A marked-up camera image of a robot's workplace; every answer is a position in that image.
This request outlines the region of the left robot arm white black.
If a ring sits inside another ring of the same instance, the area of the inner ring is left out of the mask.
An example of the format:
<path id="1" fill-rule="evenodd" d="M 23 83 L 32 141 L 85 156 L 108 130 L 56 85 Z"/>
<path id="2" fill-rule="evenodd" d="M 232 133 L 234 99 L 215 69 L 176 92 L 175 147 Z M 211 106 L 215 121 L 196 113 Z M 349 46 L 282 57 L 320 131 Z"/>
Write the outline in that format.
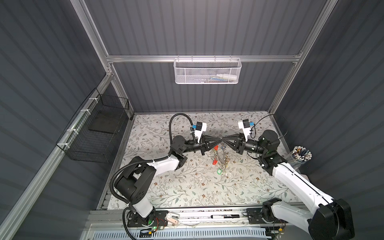
<path id="1" fill-rule="evenodd" d="M 171 140 L 167 156 L 153 160 L 144 160 L 137 156 L 121 167 L 111 178 L 111 194 L 127 204 L 142 220 L 150 222 L 155 217 L 155 207 L 150 203 L 147 192 L 153 178 L 183 167 L 188 159 L 184 153 L 200 151 L 204 155 L 221 142 L 222 139 L 211 136 L 202 136 L 200 142 L 187 141 L 182 136 L 176 136 Z"/>

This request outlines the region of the large keyring with coloured keys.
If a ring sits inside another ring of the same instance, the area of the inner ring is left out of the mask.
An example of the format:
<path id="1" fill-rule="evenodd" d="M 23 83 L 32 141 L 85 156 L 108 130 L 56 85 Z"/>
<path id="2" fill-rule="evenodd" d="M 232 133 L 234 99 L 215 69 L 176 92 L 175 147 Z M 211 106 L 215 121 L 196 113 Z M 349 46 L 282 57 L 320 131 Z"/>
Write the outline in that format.
<path id="1" fill-rule="evenodd" d="M 218 144 L 213 148 L 213 152 L 213 165 L 218 167 L 217 173 L 222 176 L 227 176 L 227 167 L 230 162 L 230 156 L 226 146 L 223 143 Z"/>

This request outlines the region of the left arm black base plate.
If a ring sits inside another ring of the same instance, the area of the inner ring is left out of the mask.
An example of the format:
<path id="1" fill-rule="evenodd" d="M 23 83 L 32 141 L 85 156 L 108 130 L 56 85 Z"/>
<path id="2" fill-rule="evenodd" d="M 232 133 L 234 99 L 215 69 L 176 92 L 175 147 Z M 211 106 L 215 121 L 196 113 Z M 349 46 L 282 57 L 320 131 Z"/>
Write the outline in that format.
<path id="1" fill-rule="evenodd" d="M 152 211 L 147 217 L 143 218 L 138 213 L 129 212 L 127 219 L 127 226 L 130 228 L 136 227 L 166 227 L 168 225 L 168 221 L 166 216 L 168 211 Z"/>

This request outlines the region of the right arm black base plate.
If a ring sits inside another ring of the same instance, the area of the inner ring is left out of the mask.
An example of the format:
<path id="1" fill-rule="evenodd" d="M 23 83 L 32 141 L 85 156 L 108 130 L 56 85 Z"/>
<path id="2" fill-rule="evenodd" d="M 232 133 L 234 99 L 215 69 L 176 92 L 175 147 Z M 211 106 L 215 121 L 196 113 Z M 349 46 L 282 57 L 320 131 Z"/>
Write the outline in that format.
<path id="1" fill-rule="evenodd" d="M 257 208 L 247 208 L 243 215 L 248 219 L 249 224 L 283 224 L 285 225 L 287 222 L 284 220 L 278 220 L 274 217 L 269 218 L 265 217 L 263 213 L 262 207 Z"/>

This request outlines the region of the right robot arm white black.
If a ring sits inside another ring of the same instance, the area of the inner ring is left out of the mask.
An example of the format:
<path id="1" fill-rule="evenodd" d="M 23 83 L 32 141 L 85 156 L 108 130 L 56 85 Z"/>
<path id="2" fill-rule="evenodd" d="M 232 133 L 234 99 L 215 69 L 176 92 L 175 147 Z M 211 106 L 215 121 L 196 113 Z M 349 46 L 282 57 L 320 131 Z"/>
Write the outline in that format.
<path id="1" fill-rule="evenodd" d="M 222 142 L 238 154 L 257 154 L 262 169 L 288 187 L 307 207 L 304 211 L 282 199 L 272 198 L 263 202 L 261 211 L 267 223 L 288 222 L 307 232 L 313 240 L 351 240 L 355 237 L 350 205 L 324 193 L 302 177 L 277 152 L 280 139 L 276 132 L 266 130 L 257 140 L 240 133 L 225 136 Z"/>

